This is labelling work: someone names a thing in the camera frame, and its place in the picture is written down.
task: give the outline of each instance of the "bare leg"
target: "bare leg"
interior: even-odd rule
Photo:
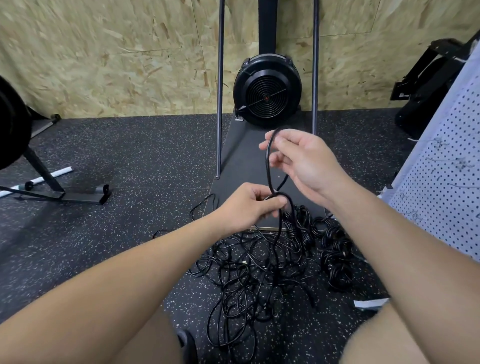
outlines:
[[[348,340],[341,364],[428,364],[396,312],[387,303]]]
[[[180,342],[161,305],[112,364],[182,364]]]

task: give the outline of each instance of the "hand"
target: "hand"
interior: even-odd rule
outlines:
[[[273,130],[259,148],[266,150]],[[272,143],[270,166],[290,176],[308,199],[331,210],[332,198],[345,182],[353,182],[325,142],[316,135],[295,129],[281,130]]]
[[[284,196],[264,200],[270,195],[267,186],[253,183],[243,183],[234,193],[213,213],[218,224],[224,228],[223,236],[249,229],[261,217],[272,214],[278,217],[278,209],[287,204]]]

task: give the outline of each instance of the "wooden wall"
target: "wooden wall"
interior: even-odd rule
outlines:
[[[466,41],[479,0],[321,0],[319,108],[397,106],[394,81],[427,45]],[[3,0],[0,74],[44,114],[216,111],[218,0]],[[224,111],[258,52],[257,0],[227,0]],[[279,0],[277,51],[291,56],[310,108],[312,0]]]

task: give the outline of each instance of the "white pegboard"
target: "white pegboard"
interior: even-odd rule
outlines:
[[[480,47],[381,198],[480,262]]]

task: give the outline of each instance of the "person's right hand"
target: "person's right hand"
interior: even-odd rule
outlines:
[[[273,130],[265,134],[259,148],[266,150]],[[295,129],[281,130],[275,137],[270,166],[290,176],[308,199],[331,210],[332,199],[352,179],[337,162],[325,142],[316,135]]]

